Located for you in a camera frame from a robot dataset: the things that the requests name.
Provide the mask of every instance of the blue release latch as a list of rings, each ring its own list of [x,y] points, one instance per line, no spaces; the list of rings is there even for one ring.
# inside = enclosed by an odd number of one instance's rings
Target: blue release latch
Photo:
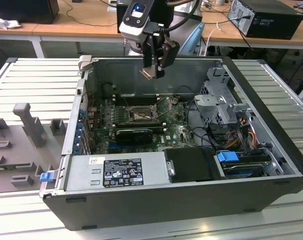
[[[54,172],[43,172],[39,178],[40,182],[53,182],[54,181]]]
[[[240,159],[235,151],[222,151],[217,154],[219,162],[238,162]]]

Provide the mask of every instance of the computer case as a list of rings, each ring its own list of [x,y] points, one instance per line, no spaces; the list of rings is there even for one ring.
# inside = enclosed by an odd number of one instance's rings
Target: computer case
[[[228,18],[247,38],[290,40],[303,14],[277,0],[233,0]]]
[[[5,20],[52,24],[58,12],[57,0],[0,0],[0,18]]]

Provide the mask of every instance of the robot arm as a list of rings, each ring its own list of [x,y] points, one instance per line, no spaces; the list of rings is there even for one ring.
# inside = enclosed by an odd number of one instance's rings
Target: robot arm
[[[186,18],[169,27],[174,18],[174,7],[192,1],[132,0],[130,2],[119,30],[125,39],[134,41],[141,49],[143,55],[141,73],[148,79],[163,77],[164,68],[174,63],[180,45],[170,39],[170,32],[187,22],[196,11],[200,0],[196,0]]]

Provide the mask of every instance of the warning label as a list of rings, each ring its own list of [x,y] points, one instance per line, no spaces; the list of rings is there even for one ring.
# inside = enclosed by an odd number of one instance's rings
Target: warning label
[[[142,159],[105,160],[102,185],[105,188],[144,185]]]

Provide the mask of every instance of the paper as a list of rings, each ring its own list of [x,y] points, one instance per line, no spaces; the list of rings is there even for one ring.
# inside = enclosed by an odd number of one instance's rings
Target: paper
[[[19,28],[21,27],[20,23],[16,20],[4,20],[0,18],[0,28],[7,30],[7,29],[13,29],[13,28]]]

